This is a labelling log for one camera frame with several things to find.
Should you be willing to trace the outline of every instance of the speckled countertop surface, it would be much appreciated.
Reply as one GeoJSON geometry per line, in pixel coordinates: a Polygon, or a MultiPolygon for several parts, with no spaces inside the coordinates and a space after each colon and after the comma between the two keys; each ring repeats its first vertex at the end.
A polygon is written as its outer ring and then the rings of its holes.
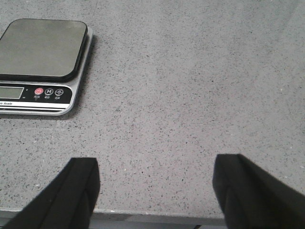
{"type": "Polygon", "coordinates": [[[0,209],[21,208],[73,156],[96,157],[96,210],[222,218],[216,154],[242,153],[305,194],[305,2],[0,2],[94,30],[77,107],[0,116],[0,209]]]}

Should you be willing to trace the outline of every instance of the lcd display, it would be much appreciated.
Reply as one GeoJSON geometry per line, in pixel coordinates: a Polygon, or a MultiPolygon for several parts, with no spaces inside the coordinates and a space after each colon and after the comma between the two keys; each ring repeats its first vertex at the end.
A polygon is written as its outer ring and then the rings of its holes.
{"type": "Polygon", "coordinates": [[[24,87],[0,87],[0,99],[20,99],[24,87]]]}

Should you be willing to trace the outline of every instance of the red power button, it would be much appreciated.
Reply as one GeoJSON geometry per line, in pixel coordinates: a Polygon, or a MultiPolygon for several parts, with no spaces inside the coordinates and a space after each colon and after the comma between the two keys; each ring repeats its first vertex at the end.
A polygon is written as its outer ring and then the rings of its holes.
{"type": "Polygon", "coordinates": [[[42,88],[36,88],[35,94],[42,94],[42,93],[43,93],[43,89],[42,88]]]}

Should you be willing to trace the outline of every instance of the black button panel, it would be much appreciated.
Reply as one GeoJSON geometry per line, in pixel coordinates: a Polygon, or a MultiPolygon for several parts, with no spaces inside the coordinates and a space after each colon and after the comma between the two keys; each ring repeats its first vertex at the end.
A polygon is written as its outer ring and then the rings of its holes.
{"type": "Polygon", "coordinates": [[[5,101],[69,104],[72,98],[72,91],[67,86],[14,83],[0,83],[0,86],[24,88],[20,99],[5,99],[5,101]]]}

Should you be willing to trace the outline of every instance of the digital kitchen scale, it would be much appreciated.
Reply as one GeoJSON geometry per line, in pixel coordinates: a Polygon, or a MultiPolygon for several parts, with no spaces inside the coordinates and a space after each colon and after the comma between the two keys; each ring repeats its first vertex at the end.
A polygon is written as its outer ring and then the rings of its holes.
{"type": "Polygon", "coordinates": [[[0,39],[0,114],[70,111],[92,36],[81,21],[13,21],[0,39]]]}

